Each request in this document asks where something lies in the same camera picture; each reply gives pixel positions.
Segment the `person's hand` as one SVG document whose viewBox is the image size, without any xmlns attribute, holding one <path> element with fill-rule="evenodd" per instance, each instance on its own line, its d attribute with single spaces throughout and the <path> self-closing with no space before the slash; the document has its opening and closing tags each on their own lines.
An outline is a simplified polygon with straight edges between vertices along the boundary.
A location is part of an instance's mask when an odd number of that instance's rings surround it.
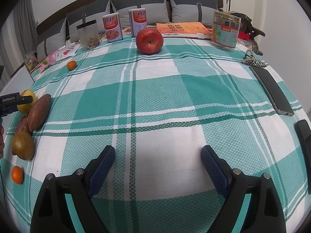
<svg viewBox="0 0 311 233">
<path fill-rule="evenodd" d="M 4 128 L 2 125 L 0 125 L 0 158 L 3 158 L 4 155 Z"/>
</svg>

